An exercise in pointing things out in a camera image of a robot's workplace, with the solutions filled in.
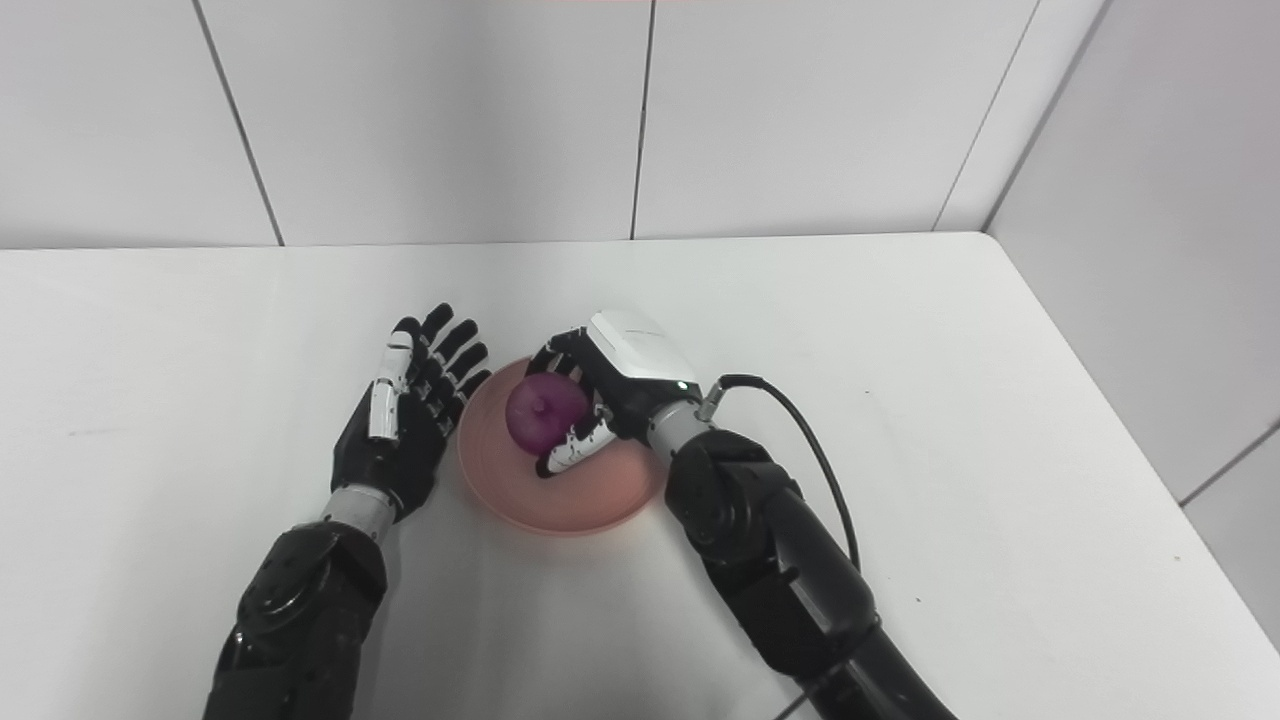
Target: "white table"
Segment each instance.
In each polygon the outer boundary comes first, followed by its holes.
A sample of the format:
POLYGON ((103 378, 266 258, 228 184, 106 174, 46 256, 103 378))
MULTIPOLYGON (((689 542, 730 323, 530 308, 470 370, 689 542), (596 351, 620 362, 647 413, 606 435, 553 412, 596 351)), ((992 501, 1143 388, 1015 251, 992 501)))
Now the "white table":
MULTIPOLYGON (((636 307, 704 382, 751 372, 826 441, 886 626, 961 719, 1280 716, 1280 657, 980 234, 0 252, 6 717, 198 716, 278 533, 394 322, 449 300, 494 364, 636 307)), ((799 433, 763 441, 829 528, 799 433)), ((768 719, 660 506, 548 539, 440 488, 387 544, 360 717, 768 719)))

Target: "black cable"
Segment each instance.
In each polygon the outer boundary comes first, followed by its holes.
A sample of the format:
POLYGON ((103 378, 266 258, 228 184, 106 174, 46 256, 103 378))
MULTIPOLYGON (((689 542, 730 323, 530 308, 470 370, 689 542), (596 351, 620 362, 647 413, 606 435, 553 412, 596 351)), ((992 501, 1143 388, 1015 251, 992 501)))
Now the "black cable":
POLYGON ((818 466, 822 468, 822 475, 827 478, 827 487, 831 488, 831 497, 836 501, 836 511, 840 512, 840 524, 845 529, 845 543, 849 546, 849 560, 854 564, 854 568, 858 568, 858 570, 861 571, 861 561, 858 557, 858 538, 854 536, 854 520, 849 516, 849 506, 845 505, 845 493, 840 491, 840 483, 836 482, 836 473, 831 469, 831 462, 827 461, 827 454, 822 451, 822 443, 818 442, 818 436, 813 434, 813 428, 809 427, 804 415, 800 414, 800 409, 796 407, 781 389, 773 387, 769 380, 759 375, 721 375, 721 379, 717 382, 724 389, 733 387, 754 387, 755 389, 763 389, 764 392, 772 395, 773 400, 777 400, 783 407, 786 407, 791 419, 796 421, 796 425, 800 425, 800 432, 804 433, 804 438, 809 441, 809 448, 813 450, 814 457, 818 459, 818 466))

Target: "pink plate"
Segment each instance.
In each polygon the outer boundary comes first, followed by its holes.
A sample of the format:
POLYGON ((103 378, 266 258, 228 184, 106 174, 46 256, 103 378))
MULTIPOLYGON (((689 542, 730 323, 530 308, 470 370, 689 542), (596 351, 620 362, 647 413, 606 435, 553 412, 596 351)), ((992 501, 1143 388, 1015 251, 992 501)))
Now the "pink plate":
POLYGON ((458 423, 458 457, 467 486, 489 510, 517 528, 545 536, 585 536, 618 525, 662 491, 653 452, 614 441, 579 465, 539 478, 535 457, 507 432, 507 396, 525 377, 529 360, 494 373, 467 402, 458 423))

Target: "purple onion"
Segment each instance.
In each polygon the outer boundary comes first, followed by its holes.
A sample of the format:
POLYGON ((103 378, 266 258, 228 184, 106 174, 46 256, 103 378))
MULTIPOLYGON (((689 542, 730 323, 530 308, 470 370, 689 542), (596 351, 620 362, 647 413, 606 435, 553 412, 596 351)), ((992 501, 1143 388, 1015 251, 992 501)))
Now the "purple onion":
POLYGON ((582 388, 564 375, 529 375, 507 396, 507 432, 521 450, 541 455, 564 439, 589 405, 582 388))

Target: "white tile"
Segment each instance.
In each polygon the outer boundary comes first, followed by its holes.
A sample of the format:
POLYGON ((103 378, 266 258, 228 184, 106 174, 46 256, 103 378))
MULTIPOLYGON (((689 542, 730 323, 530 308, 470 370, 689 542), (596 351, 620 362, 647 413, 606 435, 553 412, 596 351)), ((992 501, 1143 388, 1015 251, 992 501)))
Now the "white tile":
POLYGON ((987 222, 1102 3, 1041 0, 1037 4, 933 229, 978 229, 987 222))
POLYGON ((1114 3, 992 233, 1184 497, 1280 407, 1275 3, 1114 3))
POLYGON ((1280 436, 1193 500, 1187 516, 1280 646, 1280 436))
POLYGON ((0 247, 275 242, 191 3, 0 14, 0 247))
POLYGON ((646 4, 205 8, 287 243, 627 237, 646 4))
POLYGON ((637 237, 929 229, 1034 5, 659 3, 637 237))

